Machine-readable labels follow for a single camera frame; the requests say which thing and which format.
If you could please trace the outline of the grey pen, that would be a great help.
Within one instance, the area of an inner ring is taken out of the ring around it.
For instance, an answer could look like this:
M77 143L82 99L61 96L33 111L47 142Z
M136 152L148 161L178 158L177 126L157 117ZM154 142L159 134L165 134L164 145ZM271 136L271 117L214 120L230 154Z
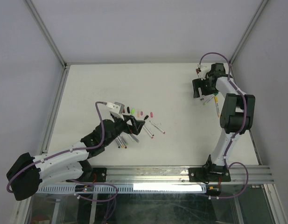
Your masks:
M131 134L131 137L132 137L137 143L140 142L133 134Z

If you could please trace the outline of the yellow marker pen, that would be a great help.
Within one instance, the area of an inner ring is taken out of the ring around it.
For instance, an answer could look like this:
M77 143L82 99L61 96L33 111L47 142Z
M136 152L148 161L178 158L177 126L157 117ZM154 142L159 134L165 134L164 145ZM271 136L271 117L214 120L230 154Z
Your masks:
M125 148L125 146L124 146L124 144L122 143L122 141L121 141L119 138L117 138L117 140L118 140L120 146L121 146L122 148Z

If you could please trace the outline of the pink cap marker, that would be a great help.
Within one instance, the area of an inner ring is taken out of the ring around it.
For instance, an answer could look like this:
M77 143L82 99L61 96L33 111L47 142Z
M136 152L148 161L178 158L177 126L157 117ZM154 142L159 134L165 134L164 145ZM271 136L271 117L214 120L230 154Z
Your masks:
M160 131L162 134L165 134L165 131L161 129L156 123L152 122L151 120L149 121L150 124L155 127L158 131Z

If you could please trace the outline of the brown cap marker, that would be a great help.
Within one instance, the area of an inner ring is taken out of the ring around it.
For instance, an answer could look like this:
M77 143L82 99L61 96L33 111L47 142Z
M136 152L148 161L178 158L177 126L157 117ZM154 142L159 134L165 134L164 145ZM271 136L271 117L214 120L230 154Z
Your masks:
M120 136L119 136L119 140L122 142L122 145L124 146L124 148L127 148L127 144Z

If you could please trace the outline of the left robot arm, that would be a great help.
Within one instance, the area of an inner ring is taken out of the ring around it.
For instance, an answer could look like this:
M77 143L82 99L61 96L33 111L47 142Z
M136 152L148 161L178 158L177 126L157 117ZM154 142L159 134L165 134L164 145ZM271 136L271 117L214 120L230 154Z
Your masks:
M7 191L21 201L57 182L92 182L97 173L88 160L104 152L122 133L139 135L145 123L132 115L113 116L67 149L38 156L24 153L6 174Z

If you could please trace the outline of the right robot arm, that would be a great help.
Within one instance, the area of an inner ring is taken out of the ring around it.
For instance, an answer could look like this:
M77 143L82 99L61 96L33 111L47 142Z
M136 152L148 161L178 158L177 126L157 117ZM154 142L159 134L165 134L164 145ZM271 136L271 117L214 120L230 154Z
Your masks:
M192 80L193 98L221 93L225 99L219 120L221 135L203 169L205 179L213 181L228 168L227 160L235 143L253 125L255 96L244 93L226 74L222 63L198 65L196 73L198 78Z

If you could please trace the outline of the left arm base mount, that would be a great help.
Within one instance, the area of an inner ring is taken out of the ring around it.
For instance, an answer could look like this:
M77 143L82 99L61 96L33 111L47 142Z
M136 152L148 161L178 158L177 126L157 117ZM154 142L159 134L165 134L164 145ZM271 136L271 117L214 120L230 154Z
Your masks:
M93 167L87 160L80 161L79 164L82 166L82 174L78 178L73 178L74 180L78 182L106 182L106 167Z

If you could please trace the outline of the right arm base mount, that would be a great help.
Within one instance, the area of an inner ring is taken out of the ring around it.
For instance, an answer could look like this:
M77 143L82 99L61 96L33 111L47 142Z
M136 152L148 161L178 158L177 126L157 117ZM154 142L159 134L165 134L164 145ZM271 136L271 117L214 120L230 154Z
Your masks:
M210 182L231 181L227 166L224 163L223 165L213 163L210 155L203 166L197 168L190 167L188 168L188 173L190 182L209 184Z

